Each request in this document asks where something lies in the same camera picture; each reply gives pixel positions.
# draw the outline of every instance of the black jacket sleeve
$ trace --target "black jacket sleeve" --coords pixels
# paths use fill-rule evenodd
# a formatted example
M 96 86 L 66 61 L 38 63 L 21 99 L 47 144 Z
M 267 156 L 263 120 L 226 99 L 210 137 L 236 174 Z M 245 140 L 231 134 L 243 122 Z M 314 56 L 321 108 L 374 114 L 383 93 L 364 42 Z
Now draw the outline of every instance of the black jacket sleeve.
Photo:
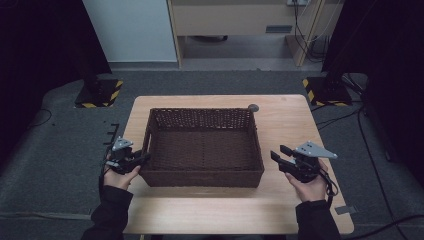
M 299 240 L 339 240 L 336 222 L 325 200 L 303 202 L 296 207 Z
M 100 205 L 91 215 L 94 226 L 87 229 L 81 240 L 124 239 L 122 232 L 128 223 L 128 208 L 133 195 L 125 190 L 104 186 Z

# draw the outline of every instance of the brown woven basket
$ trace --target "brown woven basket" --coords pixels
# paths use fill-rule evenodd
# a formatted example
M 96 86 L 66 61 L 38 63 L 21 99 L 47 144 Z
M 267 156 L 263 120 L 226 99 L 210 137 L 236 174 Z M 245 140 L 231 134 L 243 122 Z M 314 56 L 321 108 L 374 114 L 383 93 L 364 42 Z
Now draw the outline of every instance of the brown woven basket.
M 151 109 L 140 175 L 151 187 L 257 187 L 264 166 L 249 109 Z

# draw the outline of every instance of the gray carpet floor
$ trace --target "gray carpet floor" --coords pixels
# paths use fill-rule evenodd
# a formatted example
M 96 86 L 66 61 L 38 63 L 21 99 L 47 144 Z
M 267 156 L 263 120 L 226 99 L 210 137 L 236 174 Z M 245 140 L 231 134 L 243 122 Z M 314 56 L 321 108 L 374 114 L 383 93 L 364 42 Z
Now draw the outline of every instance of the gray carpet floor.
M 142 95 L 206 94 L 302 94 L 301 80 L 319 76 L 305 71 L 134 71 L 115 72 L 124 80 L 113 107 L 78 109 L 74 100 L 82 87 L 76 81 L 46 94 L 43 109 L 15 149 L 11 163 L 0 176 L 0 212 L 37 212 L 89 215 L 98 205 L 97 177 L 100 161 L 114 131 L 123 134 L 134 99 Z M 351 93 L 353 99 L 359 99 Z M 323 107 L 313 111 L 316 123 L 338 118 L 359 109 Z M 402 163 L 385 159 L 384 149 L 366 116 L 361 123 L 378 169 L 393 218 L 424 213 L 424 191 Z M 332 160 L 340 188 L 352 215 L 353 237 L 392 222 L 359 131 L 357 115 L 339 120 L 320 130 L 327 149 L 339 155 Z M 79 239 L 91 226 L 89 220 L 54 220 L 37 217 L 0 218 L 0 239 Z M 408 239 L 423 239 L 422 219 L 401 223 Z M 139 239 L 126 235 L 126 239 Z M 183 239 L 184 236 L 166 236 Z M 403 239 L 391 227 L 366 239 Z

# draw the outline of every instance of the black backdrop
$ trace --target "black backdrop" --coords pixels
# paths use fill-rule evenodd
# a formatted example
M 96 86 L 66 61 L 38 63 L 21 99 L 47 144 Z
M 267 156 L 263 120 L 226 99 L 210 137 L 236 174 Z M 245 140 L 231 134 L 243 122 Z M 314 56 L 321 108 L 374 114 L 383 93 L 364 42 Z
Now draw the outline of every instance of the black backdrop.
M 323 71 L 368 76 L 363 100 L 388 159 L 424 186 L 423 13 L 422 0 L 346 0 Z
M 67 37 L 93 73 L 110 73 L 81 0 L 0 0 L 0 167 L 26 131 L 44 94 L 81 79 Z

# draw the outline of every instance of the hand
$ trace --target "hand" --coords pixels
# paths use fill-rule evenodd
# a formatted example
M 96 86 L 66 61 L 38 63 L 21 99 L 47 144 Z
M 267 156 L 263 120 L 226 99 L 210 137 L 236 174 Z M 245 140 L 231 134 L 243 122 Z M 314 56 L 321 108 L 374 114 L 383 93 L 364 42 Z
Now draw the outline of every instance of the hand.
M 321 168 L 327 172 L 328 167 L 321 159 L 318 159 Z M 290 184 L 296 189 L 302 202 L 325 200 L 327 183 L 318 175 L 314 180 L 308 183 L 302 183 L 293 177 L 290 173 L 285 173 Z
M 132 172 L 127 173 L 125 175 L 121 175 L 119 173 L 114 172 L 112 169 L 108 167 L 105 169 L 106 173 L 104 176 L 104 184 L 116 188 L 120 188 L 123 190 L 128 190 L 130 186 L 131 180 L 133 180 L 140 171 L 140 166 L 135 167 Z

